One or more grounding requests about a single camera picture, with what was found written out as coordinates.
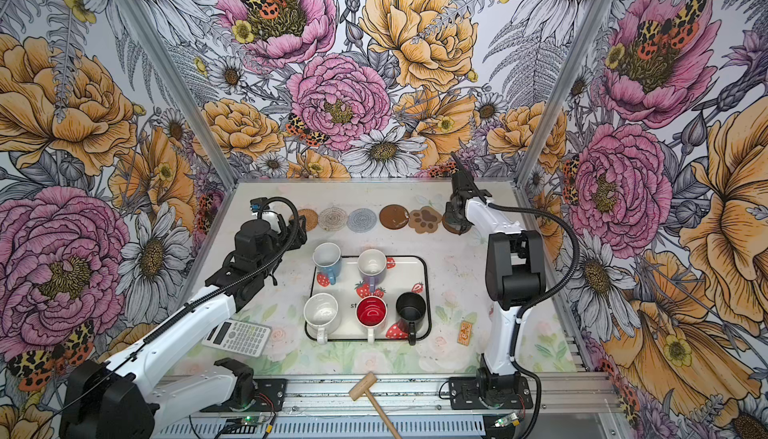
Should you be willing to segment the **brown paw shaped coaster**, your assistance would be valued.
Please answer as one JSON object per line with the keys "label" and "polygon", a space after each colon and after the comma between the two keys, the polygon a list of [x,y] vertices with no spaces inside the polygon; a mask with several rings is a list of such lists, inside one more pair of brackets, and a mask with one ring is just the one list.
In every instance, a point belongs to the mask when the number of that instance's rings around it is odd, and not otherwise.
{"label": "brown paw shaped coaster", "polygon": [[442,223],[442,215],[431,206],[424,206],[409,212],[408,226],[417,234],[435,233]]}

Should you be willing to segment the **woven straw round coaster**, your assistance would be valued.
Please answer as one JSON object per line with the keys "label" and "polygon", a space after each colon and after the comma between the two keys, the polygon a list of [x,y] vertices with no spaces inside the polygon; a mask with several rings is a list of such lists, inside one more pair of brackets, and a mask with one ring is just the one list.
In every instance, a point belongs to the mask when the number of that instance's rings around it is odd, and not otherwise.
{"label": "woven straw round coaster", "polygon": [[319,215],[315,210],[309,209],[309,208],[303,208],[299,210],[299,215],[305,219],[305,222],[306,222],[305,230],[307,232],[312,231],[318,226]]}

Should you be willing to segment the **blue floral mug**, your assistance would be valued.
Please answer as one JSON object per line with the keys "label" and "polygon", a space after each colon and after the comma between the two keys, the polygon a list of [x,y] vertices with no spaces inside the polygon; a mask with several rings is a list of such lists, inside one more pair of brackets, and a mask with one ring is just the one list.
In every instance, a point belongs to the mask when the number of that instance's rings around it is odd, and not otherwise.
{"label": "blue floral mug", "polygon": [[340,247],[332,242],[320,244],[315,248],[312,260],[317,272],[326,277],[330,285],[335,285],[342,268]]}

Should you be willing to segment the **glossy brown round coaster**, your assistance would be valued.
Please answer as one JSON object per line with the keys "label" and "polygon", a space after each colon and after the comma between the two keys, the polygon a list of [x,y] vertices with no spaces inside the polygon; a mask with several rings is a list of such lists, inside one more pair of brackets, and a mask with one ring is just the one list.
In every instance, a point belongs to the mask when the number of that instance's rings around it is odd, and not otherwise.
{"label": "glossy brown round coaster", "polygon": [[379,212],[381,225],[390,230],[399,230],[406,227],[409,219],[409,211],[400,204],[386,205]]}

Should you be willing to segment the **beige woven round coaster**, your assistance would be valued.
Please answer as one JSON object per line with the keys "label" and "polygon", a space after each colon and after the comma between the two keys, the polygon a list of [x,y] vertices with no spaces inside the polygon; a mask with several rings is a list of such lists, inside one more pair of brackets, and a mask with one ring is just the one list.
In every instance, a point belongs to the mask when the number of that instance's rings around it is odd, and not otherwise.
{"label": "beige woven round coaster", "polygon": [[318,225],[325,231],[335,232],[346,227],[348,213],[336,206],[322,210],[318,215]]}

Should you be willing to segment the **blue grey woven coaster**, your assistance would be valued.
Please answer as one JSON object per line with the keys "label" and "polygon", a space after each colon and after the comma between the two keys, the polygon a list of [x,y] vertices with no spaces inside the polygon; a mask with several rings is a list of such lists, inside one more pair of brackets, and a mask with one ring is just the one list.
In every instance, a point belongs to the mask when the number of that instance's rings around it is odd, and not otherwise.
{"label": "blue grey woven coaster", "polygon": [[378,223],[378,214],[369,208],[353,210],[347,218],[347,227],[354,233],[366,233]]}

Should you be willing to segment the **purple white mug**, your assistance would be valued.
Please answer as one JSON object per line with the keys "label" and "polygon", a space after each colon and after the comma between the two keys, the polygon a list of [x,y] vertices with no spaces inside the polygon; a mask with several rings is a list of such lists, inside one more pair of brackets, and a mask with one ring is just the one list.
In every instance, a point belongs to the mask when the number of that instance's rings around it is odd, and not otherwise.
{"label": "purple white mug", "polygon": [[380,250],[367,249],[357,260],[357,267],[364,283],[369,285],[371,292],[383,282],[387,273],[387,256]]}

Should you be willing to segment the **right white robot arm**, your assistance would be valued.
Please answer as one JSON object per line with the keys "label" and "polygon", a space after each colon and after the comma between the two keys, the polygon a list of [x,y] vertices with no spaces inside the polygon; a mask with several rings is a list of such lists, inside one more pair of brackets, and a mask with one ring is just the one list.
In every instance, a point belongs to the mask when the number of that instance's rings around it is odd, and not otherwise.
{"label": "right white robot arm", "polygon": [[536,230],[525,230],[508,212],[536,216],[532,208],[501,206],[492,194],[479,188],[457,154],[452,193],[443,219],[448,229],[461,235],[474,230],[487,239],[485,287],[493,303],[492,330],[474,390],[457,396],[462,408],[473,401],[488,409],[530,407],[532,399],[516,349],[527,319],[527,309],[546,290],[544,245]]}

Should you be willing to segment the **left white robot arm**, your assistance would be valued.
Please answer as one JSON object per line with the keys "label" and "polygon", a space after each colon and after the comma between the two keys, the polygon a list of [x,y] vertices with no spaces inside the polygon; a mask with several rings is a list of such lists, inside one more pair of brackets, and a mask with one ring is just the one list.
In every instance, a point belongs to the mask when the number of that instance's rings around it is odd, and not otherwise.
{"label": "left white robot arm", "polygon": [[285,197],[253,200],[255,216],[235,235],[235,248],[190,299],[159,326],[102,363],[87,360],[68,377],[62,438],[150,438],[214,405],[247,408],[256,398],[253,370],[225,358],[201,373],[159,383],[214,329],[274,280],[284,254],[307,240],[306,221]]}

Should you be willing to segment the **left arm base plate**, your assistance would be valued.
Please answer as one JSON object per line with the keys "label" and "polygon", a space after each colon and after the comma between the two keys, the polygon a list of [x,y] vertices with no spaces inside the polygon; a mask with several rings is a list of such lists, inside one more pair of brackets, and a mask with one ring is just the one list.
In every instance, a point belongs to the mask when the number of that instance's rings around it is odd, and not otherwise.
{"label": "left arm base plate", "polygon": [[213,404],[202,412],[280,412],[286,396],[285,379],[251,379],[239,381],[224,403]]}

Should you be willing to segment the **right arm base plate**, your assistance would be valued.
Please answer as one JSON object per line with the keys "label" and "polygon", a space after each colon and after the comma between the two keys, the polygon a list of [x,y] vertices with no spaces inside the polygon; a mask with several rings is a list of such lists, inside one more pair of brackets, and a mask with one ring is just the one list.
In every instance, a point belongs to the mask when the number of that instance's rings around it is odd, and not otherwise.
{"label": "right arm base plate", "polygon": [[449,400],[453,410],[532,410],[531,387],[520,374],[477,377],[451,377]]}

